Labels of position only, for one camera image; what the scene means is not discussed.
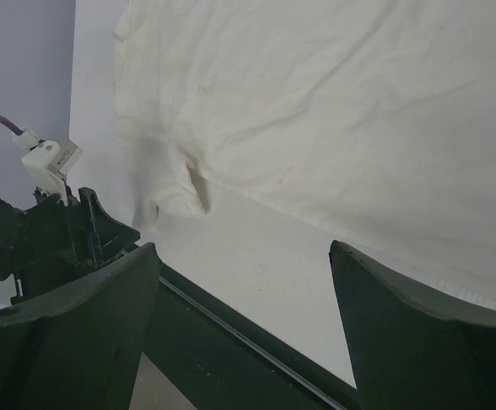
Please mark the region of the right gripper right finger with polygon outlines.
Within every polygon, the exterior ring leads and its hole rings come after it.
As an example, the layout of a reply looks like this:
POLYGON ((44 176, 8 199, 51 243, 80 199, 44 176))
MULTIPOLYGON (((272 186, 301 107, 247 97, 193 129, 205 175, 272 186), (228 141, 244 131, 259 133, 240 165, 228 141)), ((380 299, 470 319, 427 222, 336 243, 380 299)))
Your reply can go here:
POLYGON ((334 241, 330 266, 364 409, 496 409, 496 311, 334 241))

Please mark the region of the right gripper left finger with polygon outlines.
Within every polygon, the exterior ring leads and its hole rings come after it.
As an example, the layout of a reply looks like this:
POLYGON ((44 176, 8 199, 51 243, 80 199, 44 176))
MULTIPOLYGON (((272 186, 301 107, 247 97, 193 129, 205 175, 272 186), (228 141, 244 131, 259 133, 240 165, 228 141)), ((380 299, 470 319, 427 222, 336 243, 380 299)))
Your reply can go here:
POLYGON ((147 243, 83 278, 0 310, 0 409, 127 409, 155 304, 147 243))

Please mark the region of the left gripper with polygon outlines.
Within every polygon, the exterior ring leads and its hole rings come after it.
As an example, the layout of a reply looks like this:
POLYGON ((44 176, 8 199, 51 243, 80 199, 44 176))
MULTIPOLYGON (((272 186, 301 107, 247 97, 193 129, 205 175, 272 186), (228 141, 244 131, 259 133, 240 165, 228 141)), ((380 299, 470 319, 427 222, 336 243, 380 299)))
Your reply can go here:
POLYGON ((20 215, 15 244, 19 295, 43 295, 82 278, 92 263, 112 263, 141 238, 138 230, 112 218, 90 188, 79 189, 80 201, 67 190, 67 203, 41 190, 34 196, 36 205, 20 215))

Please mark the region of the cream white t shirt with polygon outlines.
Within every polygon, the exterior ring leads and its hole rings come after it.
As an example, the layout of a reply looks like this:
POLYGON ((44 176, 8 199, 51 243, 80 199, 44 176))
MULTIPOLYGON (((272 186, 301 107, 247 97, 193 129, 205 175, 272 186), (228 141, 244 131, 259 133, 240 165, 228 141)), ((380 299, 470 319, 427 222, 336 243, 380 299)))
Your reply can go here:
POLYGON ((191 176, 496 301, 496 1, 130 1, 116 135, 136 220, 191 176))

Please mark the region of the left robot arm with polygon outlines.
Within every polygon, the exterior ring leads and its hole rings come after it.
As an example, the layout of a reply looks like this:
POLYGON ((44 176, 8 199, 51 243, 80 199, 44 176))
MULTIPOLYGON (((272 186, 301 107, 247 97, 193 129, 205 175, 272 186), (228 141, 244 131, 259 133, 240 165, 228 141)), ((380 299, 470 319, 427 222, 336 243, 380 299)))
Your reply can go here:
MULTIPOLYGON (((112 218, 95 191, 34 193, 15 208, 0 198, 0 282, 14 280, 15 305, 91 274, 132 251, 141 234, 112 218)), ((7 305, 0 302, 0 310, 7 305)))

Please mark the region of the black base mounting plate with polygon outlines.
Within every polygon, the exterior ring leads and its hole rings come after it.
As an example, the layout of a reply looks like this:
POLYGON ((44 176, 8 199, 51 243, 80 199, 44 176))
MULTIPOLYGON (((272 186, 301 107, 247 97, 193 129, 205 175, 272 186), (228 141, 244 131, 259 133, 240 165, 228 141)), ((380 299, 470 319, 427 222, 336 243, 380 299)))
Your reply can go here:
POLYGON ((355 388, 163 265, 144 353, 197 409, 358 409, 355 388))

